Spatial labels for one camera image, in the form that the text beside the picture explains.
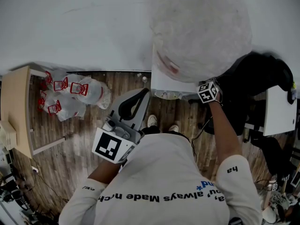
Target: shoe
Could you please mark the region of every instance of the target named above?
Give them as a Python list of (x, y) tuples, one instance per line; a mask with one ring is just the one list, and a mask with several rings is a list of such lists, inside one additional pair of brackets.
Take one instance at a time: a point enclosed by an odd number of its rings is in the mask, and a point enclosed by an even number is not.
[(147, 126), (150, 128), (151, 126), (157, 126), (158, 125), (158, 119), (154, 114), (151, 114), (148, 118)]
[(176, 124), (174, 124), (169, 128), (169, 132), (171, 132), (171, 131), (177, 133), (179, 131), (179, 127)]

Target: sleeve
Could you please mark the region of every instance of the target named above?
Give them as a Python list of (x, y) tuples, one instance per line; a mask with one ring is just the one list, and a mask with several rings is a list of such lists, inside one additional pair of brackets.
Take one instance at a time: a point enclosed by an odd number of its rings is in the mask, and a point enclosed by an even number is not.
[(248, 161), (241, 155), (225, 159), (217, 172), (216, 186), (224, 194), (230, 217), (243, 225), (261, 225), (260, 199), (253, 183)]
[(106, 184), (87, 179), (79, 186), (71, 197), (70, 201), (63, 208), (60, 218), (60, 225), (93, 225), (95, 220), (95, 209), (98, 198)]

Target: wooden floor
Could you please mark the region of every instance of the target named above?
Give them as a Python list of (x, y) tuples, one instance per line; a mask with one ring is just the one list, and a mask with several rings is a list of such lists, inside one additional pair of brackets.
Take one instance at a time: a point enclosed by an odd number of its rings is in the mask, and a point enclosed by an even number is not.
[[(112, 100), (126, 91), (147, 87), (150, 88), (150, 73), (116, 73), (94, 72), (81, 73), (85, 76), (105, 82), (112, 91)], [(101, 126), (108, 110), (96, 106), (87, 106), (84, 119), (72, 118), (59, 122), (56, 116), (50, 117), (46, 112), (38, 112), (37, 104), (40, 89), (40, 78), (32, 77), (30, 85), (30, 124), (34, 129), (32, 140), (35, 148), (66, 137), (66, 141), (34, 156), (34, 160), (27, 158), (14, 150), (14, 166), (26, 178), (29, 187), (34, 187), (26, 193), (33, 207), (39, 207), (46, 212), (51, 209), (59, 214), (76, 187), (83, 182), (101, 162), (100, 157), (91, 153), (96, 128)], [(148, 114), (155, 114), (162, 131), (176, 122), (180, 131), (190, 140), (197, 134), (197, 123), (203, 123), (206, 109), (198, 104), (190, 105), (186, 101), (167, 101), (152, 97)], [(281, 146), (284, 146), (286, 136), (276, 135)], [(270, 174), (266, 167), (263, 153), (250, 143), (243, 144), (243, 154), (248, 159), (254, 181), (268, 179)], [(218, 170), (218, 160), (214, 136), (203, 133), (195, 141), (197, 165), (202, 174), (215, 181)], [(31, 166), (39, 169), (39, 175), (32, 172)]]

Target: black pants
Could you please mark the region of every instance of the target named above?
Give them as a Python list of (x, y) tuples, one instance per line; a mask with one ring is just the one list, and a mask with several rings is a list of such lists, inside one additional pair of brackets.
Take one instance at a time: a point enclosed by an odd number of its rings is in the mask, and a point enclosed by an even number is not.
[[(144, 129), (142, 129), (142, 131), (147, 135), (147, 134), (157, 134), (157, 133), (160, 133), (160, 130), (158, 128), (158, 126), (151, 126), (151, 127), (146, 127)], [(183, 136), (185, 137), (188, 141), (189, 139), (184, 136), (183, 134), (181, 133), (177, 133), (177, 132), (174, 132), (174, 131), (169, 131), (169, 132), (166, 132), (166, 133), (170, 133), (170, 134), (175, 134), (175, 135), (179, 135), (179, 136)]]

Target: white marker cube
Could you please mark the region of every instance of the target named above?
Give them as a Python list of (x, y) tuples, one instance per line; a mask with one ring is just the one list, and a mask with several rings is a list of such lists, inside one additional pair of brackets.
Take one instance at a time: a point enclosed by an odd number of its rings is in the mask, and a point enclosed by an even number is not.
[(197, 87), (197, 93), (203, 103), (208, 103), (216, 100), (218, 88), (212, 81)]
[(116, 164), (123, 163), (135, 147), (133, 142), (97, 128), (92, 152)]

